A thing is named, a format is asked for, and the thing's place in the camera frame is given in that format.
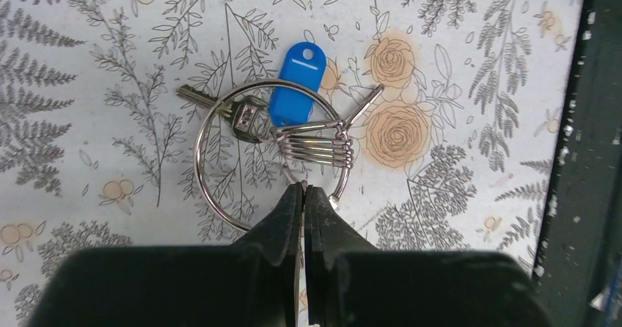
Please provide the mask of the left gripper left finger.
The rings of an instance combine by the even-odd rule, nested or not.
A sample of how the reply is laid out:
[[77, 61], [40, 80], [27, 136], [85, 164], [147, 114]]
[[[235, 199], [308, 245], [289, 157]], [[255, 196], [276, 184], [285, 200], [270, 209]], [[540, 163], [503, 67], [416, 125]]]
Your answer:
[[294, 326], [300, 183], [227, 246], [127, 246], [70, 255], [31, 326]]

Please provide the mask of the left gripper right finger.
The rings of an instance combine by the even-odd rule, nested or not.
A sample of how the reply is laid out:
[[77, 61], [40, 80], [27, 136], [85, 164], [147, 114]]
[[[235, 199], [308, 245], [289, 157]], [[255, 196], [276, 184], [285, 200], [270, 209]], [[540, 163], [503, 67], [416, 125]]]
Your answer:
[[382, 251], [304, 196], [308, 318], [317, 326], [547, 326], [532, 282], [492, 251]]

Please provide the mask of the silver keyring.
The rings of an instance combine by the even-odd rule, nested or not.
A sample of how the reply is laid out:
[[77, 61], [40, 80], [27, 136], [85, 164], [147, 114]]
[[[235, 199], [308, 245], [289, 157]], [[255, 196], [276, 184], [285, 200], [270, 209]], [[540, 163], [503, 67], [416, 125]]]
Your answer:
[[[245, 92], [259, 88], [286, 88], [292, 89], [308, 98], [311, 98], [325, 112], [328, 119], [322, 122], [307, 122], [302, 125], [287, 125], [278, 127], [273, 125], [265, 133], [252, 133], [250, 127], [257, 119], [260, 111], [268, 108], [267, 102], [255, 96], [245, 96]], [[204, 144], [209, 136], [209, 127], [217, 115], [230, 120], [231, 128], [240, 140], [253, 144], [273, 142], [287, 160], [303, 161], [307, 163], [333, 166], [340, 169], [339, 182], [329, 195], [329, 203], [337, 209], [340, 198], [349, 179], [349, 172], [354, 165], [352, 156], [352, 141], [348, 135], [355, 122], [373, 105], [384, 92], [385, 86], [379, 84], [371, 89], [368, 95], [357, 106], [348, 118], [343, 119], [332, 105], [310, 88], [292, 81], [279, 78], [251, 81], [231, 90], [223, 98], [211, 98], [185, 85], [177, 90], [179, 96], [192, 101], [198, 106], [205, 107], [208, 114], [202, 123], [197, 140], [194, 144], [194, 174], [205, 201], [212, 211], [231, 227], [247, 232], [251, 225], [242, 222], [226, 213], [220, 206], [220, 201], [209, 189], [205, 172]]]

